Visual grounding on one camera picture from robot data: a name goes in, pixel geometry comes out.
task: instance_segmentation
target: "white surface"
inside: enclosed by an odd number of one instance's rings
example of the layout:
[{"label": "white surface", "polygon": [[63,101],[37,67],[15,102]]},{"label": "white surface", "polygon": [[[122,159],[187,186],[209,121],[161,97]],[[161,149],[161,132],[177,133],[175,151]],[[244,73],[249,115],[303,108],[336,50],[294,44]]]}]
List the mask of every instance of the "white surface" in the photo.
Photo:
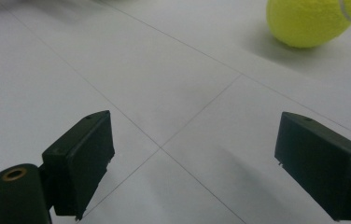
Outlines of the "white surface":
[{"label": "white surface", "polygon": [[116,156],[81,223],[332,223],[274,145],[282,111],[351,139],[351,28],[289,49],[265,5],[0,0],[0,171],[109,109]]}]

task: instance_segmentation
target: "white tile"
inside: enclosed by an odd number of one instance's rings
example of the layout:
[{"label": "white tile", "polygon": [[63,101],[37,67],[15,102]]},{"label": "white tile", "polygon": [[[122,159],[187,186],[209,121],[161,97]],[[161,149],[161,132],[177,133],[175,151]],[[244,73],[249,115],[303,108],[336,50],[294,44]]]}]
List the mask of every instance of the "white tile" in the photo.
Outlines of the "white tile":
[{"label": "white tile", "polygon": [[244,222],[160,150],[80,223]]},{"label": "white tile", "polygon": [[116,156],[88,210],[159,147],[13,16],[0,12],[0,171],[42,164],[42,152],[63,133],[107,109]]},{"label": "white tile", "polygon": [[164,150],[246,223],[332,223],[274,158],[283,111],[351,139],[348,130],[241,77]]},{"label": "white tile", "polygon": [[316,49],[271,36],[266,0],[103,0],[351,129],[351,28]]},{"label": "white tile", "polygon": [[11,11],[159,145],[239,76],[108,5],[57,2]]}]

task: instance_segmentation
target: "dark object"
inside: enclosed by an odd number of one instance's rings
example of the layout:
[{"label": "dark object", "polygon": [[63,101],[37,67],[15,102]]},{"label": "dark object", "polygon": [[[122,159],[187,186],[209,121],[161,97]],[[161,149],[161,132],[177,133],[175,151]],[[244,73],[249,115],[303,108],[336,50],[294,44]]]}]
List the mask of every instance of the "dark object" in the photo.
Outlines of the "dark object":
[{"label": "dark object", "polygon": [[274,155],[334,220],[351,220],[351,141],[284,112]]},{"label": "dark object", "polygon": [[83,213],[115,152],[109,111],[87,116],[43,154],[39,168],[21,164],[0,173],[0,224],[48,224]]}]

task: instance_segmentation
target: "tile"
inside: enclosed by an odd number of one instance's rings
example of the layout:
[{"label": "tile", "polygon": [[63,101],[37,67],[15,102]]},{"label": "tile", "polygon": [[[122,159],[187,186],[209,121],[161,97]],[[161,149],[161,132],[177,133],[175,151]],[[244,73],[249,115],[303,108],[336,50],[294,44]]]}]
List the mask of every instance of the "tile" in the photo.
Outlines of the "tile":
[{"label": "tile", "polygon": [[351,28],[316,49],[279,44],[266,0],[103,0],[351,130]]},{"label": "tile", "polygon": [[278,165],[283,111],[351,132],[240,77],[163,149],[246,223],[334,223]]},{"label": "tile", "polygon": [[107,109],[116,156],[88,210],[159,147],[25,26],[0,12],[0,171],[42,164],[41,153],[63,133]]},{"label": "tile", "polygon": [[160,150],[80,223],[244,222]]},{"label": "tile", "polygon": [[10,10],[160,146],[239,76],[108,5],[34,0]]}]

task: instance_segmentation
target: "yellow tennis ball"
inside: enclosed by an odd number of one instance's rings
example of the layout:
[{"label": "yellow tennis ball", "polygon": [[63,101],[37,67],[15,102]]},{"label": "yellow tennis ball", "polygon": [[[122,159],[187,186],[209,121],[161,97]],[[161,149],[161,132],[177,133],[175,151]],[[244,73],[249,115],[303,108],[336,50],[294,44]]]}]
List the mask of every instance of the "yellow tennis ball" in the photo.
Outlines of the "yellow tennis ball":
[{"label": "yellow tennis ball", "polygon": [[268,0],[266,20],[281,42],[311,48],[351,25],[351,0]]}]

